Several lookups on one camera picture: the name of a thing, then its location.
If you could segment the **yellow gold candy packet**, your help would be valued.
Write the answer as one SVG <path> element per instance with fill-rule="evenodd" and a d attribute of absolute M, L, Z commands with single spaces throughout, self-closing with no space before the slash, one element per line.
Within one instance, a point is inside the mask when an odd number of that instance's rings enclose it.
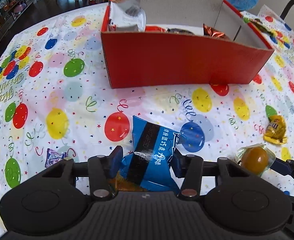
<path fill-rule="evenodd" d="M 276 145 L 287 143 L 286 122 L 281 115 L 271 115 L 268 117 L 269 124 L 263 135 L 263 139 Z"/>

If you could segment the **braised egg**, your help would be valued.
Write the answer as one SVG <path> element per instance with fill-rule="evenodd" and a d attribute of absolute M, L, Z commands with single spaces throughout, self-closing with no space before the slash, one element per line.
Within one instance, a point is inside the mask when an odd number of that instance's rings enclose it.
<path fill-rule="evenodd" d="M 242 147 L 236 154 L 236 162 L 257 176 L 268 170 L 275 160 L 276 155 L 265 144 Z"/>

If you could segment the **blue snack packet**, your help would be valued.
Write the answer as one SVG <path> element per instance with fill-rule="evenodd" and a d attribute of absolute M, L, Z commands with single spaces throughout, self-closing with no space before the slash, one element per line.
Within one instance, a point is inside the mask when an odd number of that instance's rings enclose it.
<path fill-rule="evenodd" d="M 133 152 L 122 159 L 120 175 L 148 191 L 179 192 L 170 174 L 170 162 L 181 133 L 133 117 Z"/>

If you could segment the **purple candy wrapper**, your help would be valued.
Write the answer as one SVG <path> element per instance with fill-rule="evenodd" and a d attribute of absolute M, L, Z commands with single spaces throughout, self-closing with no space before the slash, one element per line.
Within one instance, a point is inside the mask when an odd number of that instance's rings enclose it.
<path fill-rule="evenodd" d="M 67 157 L 66 152 L 58 153 L 58 152 L 48 148 L 47 152 L 46 152 L 45 168 L 48 168 L 48 167 L 54 165 L 55 163 L 59 162 L 60 160 L 64 159 L 65 157 Z"/>

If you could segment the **copper foil snack bag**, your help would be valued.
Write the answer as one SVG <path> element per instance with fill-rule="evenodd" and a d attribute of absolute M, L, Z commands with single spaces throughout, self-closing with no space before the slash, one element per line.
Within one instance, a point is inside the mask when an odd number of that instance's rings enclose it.
<path fill-rule="evenodd" d="M 210 36 L 213 38 L 221 38 L 225 40 L 229 40 L 230 38 L 222 31 L 218 31 L 213 27 L 203 24 L 203 34 L 205 36 Z"/>

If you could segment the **black cookie packet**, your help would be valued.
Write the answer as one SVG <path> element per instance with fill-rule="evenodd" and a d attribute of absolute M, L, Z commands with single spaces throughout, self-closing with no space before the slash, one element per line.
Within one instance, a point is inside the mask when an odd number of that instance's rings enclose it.
<path fill-rule="evenodd" d="M 174 33 L 174 34 L 194 35 L 194 33 L 189 30 L 184 30 L 179 28 L 168 28 L 167 32 Z"/>

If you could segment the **red snack bag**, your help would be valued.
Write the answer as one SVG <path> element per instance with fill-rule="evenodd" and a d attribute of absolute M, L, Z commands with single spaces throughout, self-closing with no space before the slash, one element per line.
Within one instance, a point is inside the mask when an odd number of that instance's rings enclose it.
<path fill-rule="evenodd" d="M 156 25 L 147 25 L 145 28 L 145 32 L 166 33 L 167 29 Z"/>

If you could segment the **silver white snack bag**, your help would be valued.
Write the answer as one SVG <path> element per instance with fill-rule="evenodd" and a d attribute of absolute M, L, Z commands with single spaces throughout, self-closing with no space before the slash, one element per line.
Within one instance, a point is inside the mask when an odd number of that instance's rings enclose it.
<path fill-rule="evenodd" d="M 140 0 L 114 0 L 110 3 L 109 31 L 138 31 L 146 28 L 146 13 Z"/>

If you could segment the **green cracker packet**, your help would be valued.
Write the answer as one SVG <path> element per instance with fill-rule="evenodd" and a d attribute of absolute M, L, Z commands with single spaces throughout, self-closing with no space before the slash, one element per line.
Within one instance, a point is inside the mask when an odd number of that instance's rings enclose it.
<path fill-rule="evenodd" d="M 136 185 L 133 182 L 128 181 L 121 176 L 120 172 L 114 178 L 107 180 L 109 185 L 115 191 L 131 191 L 131 192 L 146 192 L 147 190 L 143 187 Z"/>

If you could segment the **balloon pattern tablecloth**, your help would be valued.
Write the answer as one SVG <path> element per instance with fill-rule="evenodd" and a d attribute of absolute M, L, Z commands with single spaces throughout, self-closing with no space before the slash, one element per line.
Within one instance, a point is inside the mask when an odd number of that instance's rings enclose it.
<path fill-rule="evenodd" d="M 215 161 L 263 142 L 269 114 L 284 117 L 288 141 L 268 144 L 294 159 L 294 32 L 268 7 L 259 19 L 274 53 L 248 85 L 177 85 L 113 89 L 100 40 L 106 5 L 77 9 L 17 34 L 0 58 L 0 199 L 45 169 L 50 148 L 76 162 L 130 153 L 132 118 L 189 131 L 183 154 Z M 6 229 L 0 217 L 0 236 Z"/>

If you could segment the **red cardboard box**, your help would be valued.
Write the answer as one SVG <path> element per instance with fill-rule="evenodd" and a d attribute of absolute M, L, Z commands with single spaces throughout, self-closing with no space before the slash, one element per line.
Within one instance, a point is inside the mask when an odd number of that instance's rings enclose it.
<path fill-rule="evenodd" d="M 109 31 L 107 8 L 101 42 L 112 88 L 248 84 L 274 52 L 226 0 L 140 0 L 140 6 L 147 24 L 190 28 L 194 35 Z M 230 39 L 205 36 L 203 24 Z"/>

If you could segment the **grey desk lamp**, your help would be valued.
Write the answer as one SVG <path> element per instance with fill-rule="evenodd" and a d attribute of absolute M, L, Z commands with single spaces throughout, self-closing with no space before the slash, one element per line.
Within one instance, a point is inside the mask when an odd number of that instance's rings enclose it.
<path fill-rule="evenodd" d="M 290 0 L 290 1 L 287 3 L 286 7 L 283 9 L 283 11 L 282 11 L 282 13 L 281 13 L 281 15 L 280 15 L 280 18 L 281 18 L 282 20 L 284 20 L 284 19 L 286 18 L 288 12 L 289 12 L 290 9 L 293 7 L 293 5 L 294 5 L 294 0 Z"/>

